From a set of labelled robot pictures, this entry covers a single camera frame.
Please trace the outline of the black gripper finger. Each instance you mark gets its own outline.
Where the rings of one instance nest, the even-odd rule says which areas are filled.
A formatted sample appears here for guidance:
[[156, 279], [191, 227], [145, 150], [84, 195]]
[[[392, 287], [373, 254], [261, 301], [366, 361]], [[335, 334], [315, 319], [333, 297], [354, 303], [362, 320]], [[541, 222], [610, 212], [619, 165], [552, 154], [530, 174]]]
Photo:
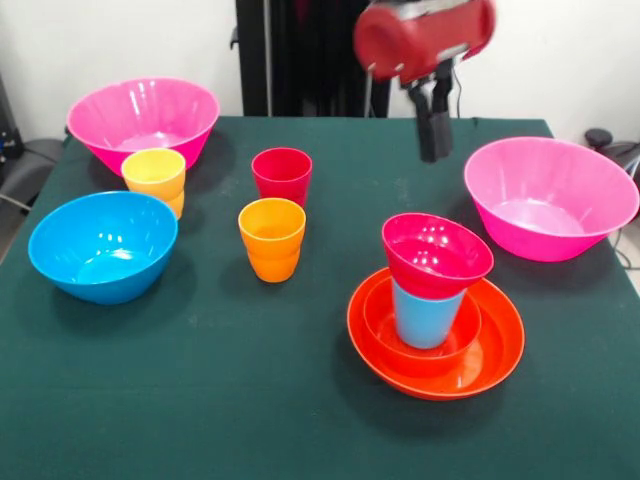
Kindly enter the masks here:
[[435, 80], [432, 93], [435, 153], [437, 158], [445, 158], [451, 153], [453, 145], [449, 114], [449, 95], [453, 88], [451, 62], [441, 62], [438, 65]]
[[412, 82], [408, 87], [407, 94], [415, 109], [420, 158], [425, 163], [434, 163], [436, 161], [436, 153], [431, 122], [431, 107], [428, 96], [423, 90], [423, 86], [426, 83], [427, 81], [424, 79]]

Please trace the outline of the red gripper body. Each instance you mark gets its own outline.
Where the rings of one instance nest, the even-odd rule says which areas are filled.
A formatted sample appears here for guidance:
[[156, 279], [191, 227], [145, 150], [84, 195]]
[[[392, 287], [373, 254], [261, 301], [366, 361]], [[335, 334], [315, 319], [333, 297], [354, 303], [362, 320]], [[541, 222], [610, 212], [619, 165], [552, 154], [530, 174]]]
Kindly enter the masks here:
[[492, 1], [373, 1], [356, 21], [354, 50], [376, 80], [406, 84], [479, 54], [495, 26]]

